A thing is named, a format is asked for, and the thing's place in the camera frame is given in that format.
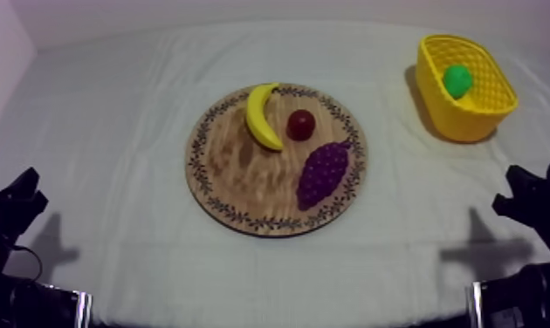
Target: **purple grapes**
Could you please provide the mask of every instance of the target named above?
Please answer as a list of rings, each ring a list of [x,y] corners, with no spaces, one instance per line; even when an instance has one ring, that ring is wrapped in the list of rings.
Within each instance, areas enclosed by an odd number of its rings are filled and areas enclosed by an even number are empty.
[[[299,177],[296,194],[300,210],[307,210],[331,195],[348,167],[348,142],[330,142],[314,150]]]

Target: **toy banana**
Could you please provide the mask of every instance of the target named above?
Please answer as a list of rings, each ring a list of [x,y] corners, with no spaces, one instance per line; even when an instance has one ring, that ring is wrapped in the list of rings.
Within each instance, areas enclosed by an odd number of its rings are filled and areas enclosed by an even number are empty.
[[[283,142],[275,134],[265,119],[265,103],[271,95],[271,91],[278,87],[279,83],[259,85],[252,89],[246,103],[246,124],[257,141],[272,150],[283,149]]]

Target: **wrinkled fabric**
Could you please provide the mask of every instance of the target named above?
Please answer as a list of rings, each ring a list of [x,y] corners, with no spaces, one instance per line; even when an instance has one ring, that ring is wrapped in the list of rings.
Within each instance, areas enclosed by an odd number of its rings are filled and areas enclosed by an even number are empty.
[[[371,327],[465,308],[464,287],[550,261],[497,217],[506,168],[550,161],[550,53],[476,36],[519,95],[489,140],[424,126],[411,87],[428,29],[254,22],[149,31],[39,54],[0,121],[0,188],[28,166],[49,206],[20,238],[42,280],[95,296],[98,318],[159,327]],[[198,206],[186,141],[213,103],[271,81],[332,95],[359,121],[367,177],[313,233],[244,236]],[[32,276],[15,255],[9,272]]]

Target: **apple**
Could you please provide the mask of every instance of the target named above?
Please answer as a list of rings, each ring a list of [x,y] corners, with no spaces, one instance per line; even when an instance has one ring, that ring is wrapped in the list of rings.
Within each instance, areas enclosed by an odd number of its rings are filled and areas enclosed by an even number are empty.
[[[289,115],[287,135],[296,141],[308,140],[312,136],[315,127],[316,119],[313,115],[305,109],[299,109]]]

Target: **green ball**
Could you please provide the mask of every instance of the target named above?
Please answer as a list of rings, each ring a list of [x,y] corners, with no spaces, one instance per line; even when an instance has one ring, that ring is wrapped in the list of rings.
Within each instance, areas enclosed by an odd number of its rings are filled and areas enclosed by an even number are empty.
[[[452,65],[446,69],[443,77],[446,91],[454,99],[460,99],[472,87],[472,75],[463,65]]]

